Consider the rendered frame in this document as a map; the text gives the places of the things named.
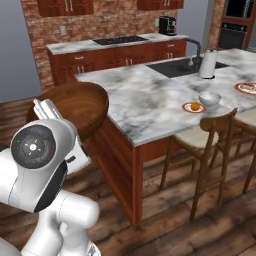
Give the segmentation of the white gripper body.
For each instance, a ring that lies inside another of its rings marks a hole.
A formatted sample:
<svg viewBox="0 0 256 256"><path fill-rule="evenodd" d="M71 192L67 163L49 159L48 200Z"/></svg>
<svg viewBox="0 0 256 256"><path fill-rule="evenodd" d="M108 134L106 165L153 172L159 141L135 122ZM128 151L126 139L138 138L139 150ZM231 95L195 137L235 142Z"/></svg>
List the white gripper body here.
<svg viewBox="0 0 256 256"><path fill-rule="evenodd" d="M42 119L62 119L62 115L56 108L56 106L53 104L53 102L50 99L45 99L43 101L40 101L38 99L33 100L34 103L34 113L37 115L37 117Z"/></svg>

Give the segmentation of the large brown wooden bowl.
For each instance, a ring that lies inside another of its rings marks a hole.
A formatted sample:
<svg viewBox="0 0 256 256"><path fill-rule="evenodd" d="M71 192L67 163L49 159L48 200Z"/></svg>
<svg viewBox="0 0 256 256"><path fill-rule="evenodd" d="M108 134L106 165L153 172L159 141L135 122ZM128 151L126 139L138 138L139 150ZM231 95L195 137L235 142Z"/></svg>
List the large brown wooden bowl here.
<svg viewBox="0 0 256 256"><path fill-rule="evenodd" d="M50 99L60 114L75 125L82 141L101 126L109 107L106 90L92 82L60 85L43 93L38 99Z"/></svg>

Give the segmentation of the small red-rimmed appetizer plate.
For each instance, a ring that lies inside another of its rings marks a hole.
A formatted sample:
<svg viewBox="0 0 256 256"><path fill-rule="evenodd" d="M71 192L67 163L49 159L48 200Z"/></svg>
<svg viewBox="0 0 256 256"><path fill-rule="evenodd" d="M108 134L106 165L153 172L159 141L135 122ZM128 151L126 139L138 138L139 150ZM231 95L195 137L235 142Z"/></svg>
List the small red-rimmed appetizer plate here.
<svg viewBox="0 0 256 256"><path fill-rule="evenodd" d="M197 110L197 111L193 111L193 110L191 109L191 104L192 104L192 103L194 103L194 102L187 102L187 103L184 103L184 104L182 105L182 108L183 108L185 111L189 112L189 113L202 113L202 112L205 111L205 107L204 107L201 103L199 103L199 104L200 104L200 109Z"/></svg>

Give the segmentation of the small white bowl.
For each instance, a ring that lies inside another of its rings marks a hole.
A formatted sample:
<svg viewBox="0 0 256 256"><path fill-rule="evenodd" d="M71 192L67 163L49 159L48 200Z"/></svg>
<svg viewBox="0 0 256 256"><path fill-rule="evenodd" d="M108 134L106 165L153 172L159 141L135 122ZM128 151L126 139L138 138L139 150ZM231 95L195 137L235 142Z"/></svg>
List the small white bowl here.
<svg viewBox="0 0 256 256"><path fill-rule="evenodd" d="M220 102L221 96L215 92L204 91L199 94L199 100L205 107L213 107Z"/></svg>

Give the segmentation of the large red-rimmed plate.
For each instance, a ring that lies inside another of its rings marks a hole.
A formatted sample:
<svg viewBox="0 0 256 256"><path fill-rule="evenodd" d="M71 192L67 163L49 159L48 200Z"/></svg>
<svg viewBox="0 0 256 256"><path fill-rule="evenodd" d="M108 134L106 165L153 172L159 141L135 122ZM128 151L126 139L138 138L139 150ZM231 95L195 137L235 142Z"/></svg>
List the large red-rimmed plate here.
<svg viewBox="0 0 256 256"><path fill-rule="evenodd" d="M256 95L256 83L254 82L240 82L234 88L241 93Z"/></svg>

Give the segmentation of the red-brown base cupboard run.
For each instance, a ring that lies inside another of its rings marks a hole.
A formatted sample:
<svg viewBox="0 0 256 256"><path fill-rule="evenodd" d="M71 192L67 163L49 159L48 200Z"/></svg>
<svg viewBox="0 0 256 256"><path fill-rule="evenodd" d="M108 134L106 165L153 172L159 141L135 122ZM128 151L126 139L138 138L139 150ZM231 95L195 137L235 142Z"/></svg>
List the red-brown base cupboard run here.
<svg viewBox="0 0 256 256"><path fill-rule="evenodd" d="M171 39L58 55L48 51L48 56L58 86L74 82L80 73L183 57L185 50L184 39Z"/></svg>

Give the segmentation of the red-brown island cabinet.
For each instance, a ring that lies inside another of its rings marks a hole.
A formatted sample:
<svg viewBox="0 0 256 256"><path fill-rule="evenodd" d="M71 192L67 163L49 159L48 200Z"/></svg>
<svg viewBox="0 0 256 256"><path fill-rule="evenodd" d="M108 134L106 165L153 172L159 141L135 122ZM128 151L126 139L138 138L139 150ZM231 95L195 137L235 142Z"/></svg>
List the red-brown island cabinet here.
<svg viewBox="0 0 256 256"><path fill-rule="evenodd" d="M166 154L167 139L134 146L106 118L92 135L88 148L132 225L142 218L143 164Z"/></svg>

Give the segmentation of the black hob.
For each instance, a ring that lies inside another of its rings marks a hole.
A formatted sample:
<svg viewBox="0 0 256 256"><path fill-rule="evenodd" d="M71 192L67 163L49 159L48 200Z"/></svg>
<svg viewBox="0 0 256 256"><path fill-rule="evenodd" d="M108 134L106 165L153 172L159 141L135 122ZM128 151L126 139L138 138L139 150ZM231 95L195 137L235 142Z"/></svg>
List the black hob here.
<svg viewBox="0 0 256 256"><path fill-rule="evenodd" d="M142 38L142 37L137 36L137 35L133 35L133 36L122 36L122 37L95 39L93 41L97 44L106 46L106 45L140 42L140 41L146 41L146 40L148 40L148 39Z"/></svg>

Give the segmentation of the dark sink basin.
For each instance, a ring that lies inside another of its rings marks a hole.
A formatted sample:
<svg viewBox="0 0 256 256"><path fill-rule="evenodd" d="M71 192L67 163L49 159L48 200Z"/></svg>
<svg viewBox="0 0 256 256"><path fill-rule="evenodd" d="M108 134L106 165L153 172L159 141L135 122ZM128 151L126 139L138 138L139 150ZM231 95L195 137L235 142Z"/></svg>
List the dark sink basin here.
<svg viewBox="0 0 256 256"><path fill-rule="evenodd" d="M157 64L150 64L149 68L168 78L175 78L198 73L201 63L202 57L189 57Z"/></svg>

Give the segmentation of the black coffee machine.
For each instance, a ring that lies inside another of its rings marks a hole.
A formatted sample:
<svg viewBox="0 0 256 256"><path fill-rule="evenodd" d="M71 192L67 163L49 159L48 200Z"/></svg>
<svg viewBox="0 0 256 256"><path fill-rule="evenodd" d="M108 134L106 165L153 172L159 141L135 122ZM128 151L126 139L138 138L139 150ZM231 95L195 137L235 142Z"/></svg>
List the black coffee machine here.
<svg viewBox="0 0 256 256"><path fill-rule="evenodd" d="M176 35L176 18L171 16L159 17L159 33L167 36Z"/></svg>

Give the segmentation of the wooden stool with cream seat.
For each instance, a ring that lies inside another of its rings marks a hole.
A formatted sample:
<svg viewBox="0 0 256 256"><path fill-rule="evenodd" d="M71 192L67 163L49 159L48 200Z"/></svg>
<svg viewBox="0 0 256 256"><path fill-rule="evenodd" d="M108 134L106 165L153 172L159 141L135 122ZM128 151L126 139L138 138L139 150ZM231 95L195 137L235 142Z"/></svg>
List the wooden stool with cream seat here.
<svg viewBox="0 0 256 256"><path fill-rule="evenodd" d="M189 154L189 157L181 160L181 163L191 161L191 172L194 172L196 161L199 161L199 172L195 186L195 195L191 208L190 220L193 220L195 217L201 193L211 186L219 184L218 204L221 204L222 202L223 188L227 175L228 158L234 134L236 113L237 109L234 108L232 111L222 116L204 117L200 120L199 126L177 133L168 138L167 154L160 189L164 186L171 155L173 154L175 145L179 145ZM217 157L218 151L222 152L223 159L221 174L219 177L205 182L204 179L206 170L209 168L208 161L212 148L215 148L213 159Z"/></svg>
<svg viewBox="0 0 256 256"><path fill-rule="evenodd" d="M253 159L242 190L242 193L246 194L251 179L256 173L256 109L239 112L235 117L235 127L239 128L241 133L248 133L254 136L254 141L250 148L250 151L253 153Z"/></svg>

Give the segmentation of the white paper towel roll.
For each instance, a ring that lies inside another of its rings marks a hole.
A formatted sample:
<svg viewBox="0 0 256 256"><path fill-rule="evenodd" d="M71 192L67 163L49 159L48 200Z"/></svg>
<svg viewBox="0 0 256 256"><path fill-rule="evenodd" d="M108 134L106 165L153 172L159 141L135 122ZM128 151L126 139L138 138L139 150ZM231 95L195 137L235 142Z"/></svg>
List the white paper towel roll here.
<svg viewBox="0 0 256 256"><path fill-rule="evenodd" d="M210 79L214 76L217 61L217 50L206 50L199 68L198 75L203 79Z"/></svg>

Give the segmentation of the black built-in oven stack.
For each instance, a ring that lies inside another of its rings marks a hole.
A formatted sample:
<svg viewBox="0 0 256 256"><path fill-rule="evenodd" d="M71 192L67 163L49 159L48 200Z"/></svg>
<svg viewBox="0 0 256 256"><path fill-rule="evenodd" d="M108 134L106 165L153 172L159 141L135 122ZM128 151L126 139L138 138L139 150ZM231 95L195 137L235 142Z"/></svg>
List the black built-in oven stack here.
<svg viewBox="0 0 256 256"><path fill-rule="evenodd" d="M256 18L256 0L225 0L218 38L219 49L246 50Z"/></svg>

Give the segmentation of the wide red-brown wall cupboard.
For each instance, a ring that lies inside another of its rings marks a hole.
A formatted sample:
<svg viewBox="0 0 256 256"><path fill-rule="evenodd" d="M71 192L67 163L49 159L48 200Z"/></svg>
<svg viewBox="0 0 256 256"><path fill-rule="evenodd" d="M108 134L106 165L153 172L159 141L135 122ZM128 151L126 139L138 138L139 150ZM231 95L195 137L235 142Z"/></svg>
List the wide red-brown wall cupboard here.
<svg viewBox="0 0 256 256"><path fill-rule="evenodd" d="M37 0L42 17L80 16L94 13L93 0Z"/></svg>

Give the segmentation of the narrow red-brown wall cupboard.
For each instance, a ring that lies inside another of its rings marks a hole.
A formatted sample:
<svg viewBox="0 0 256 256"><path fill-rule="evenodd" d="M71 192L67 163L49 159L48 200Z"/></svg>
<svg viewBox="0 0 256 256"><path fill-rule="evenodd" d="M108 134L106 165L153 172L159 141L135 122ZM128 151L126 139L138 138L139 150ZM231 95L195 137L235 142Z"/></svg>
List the narrow red-brown wall cupboard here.
<svg viewBox="0 0 256 256"><path fill-rule="evenodd" d="M176 10L184 7L184 0L137 0L137 9L143 11Z"/></svg>

